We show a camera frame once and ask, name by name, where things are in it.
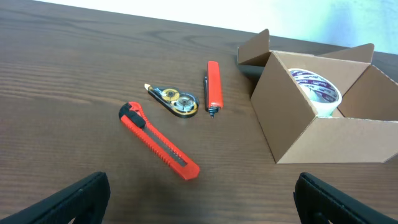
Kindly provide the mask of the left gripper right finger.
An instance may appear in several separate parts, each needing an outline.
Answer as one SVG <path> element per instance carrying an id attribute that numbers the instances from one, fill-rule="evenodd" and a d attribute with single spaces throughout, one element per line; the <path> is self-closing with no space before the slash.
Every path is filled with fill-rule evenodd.
<path id="1" fill-rule="evenodd" d="M 293 195 L 302 224 L 397 224 L 397 220 L 368 207 L 307 172 L 299 175 Z"/>

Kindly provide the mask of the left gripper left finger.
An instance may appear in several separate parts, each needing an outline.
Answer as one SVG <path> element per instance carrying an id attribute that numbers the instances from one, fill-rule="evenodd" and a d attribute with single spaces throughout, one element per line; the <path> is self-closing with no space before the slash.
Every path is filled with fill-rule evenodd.
<path id="1" fill-rule="evenodd" d="M 1 224 L 101 224 L 110 198 L 108 177 L 95 172 L 1 220 Z"/>

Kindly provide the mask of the correction tape dispenser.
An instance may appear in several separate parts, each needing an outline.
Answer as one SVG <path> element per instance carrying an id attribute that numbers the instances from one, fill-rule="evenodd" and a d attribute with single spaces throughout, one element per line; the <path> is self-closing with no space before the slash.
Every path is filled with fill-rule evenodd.
<path id="1" fill-rule="evenodd" d="M 191 93 L 180 91 L 174 86 L 154 86 L 147 83 L 144 88 L 150 96 L 179 118 L 191 118 L 198 111 L 199 99 Z"/>

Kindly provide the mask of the red marker pen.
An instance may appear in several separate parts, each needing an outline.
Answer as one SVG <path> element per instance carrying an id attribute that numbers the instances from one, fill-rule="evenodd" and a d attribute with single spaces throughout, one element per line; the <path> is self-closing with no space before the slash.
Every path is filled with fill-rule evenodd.
<path id="1" fill-rule="evenodd" d="M 218 62 L 208 61 L 204 87 L 206 110 L 209 112 L 210 117 L 214 118 L 215 114 L 223 108 L 221 73 Z"/>

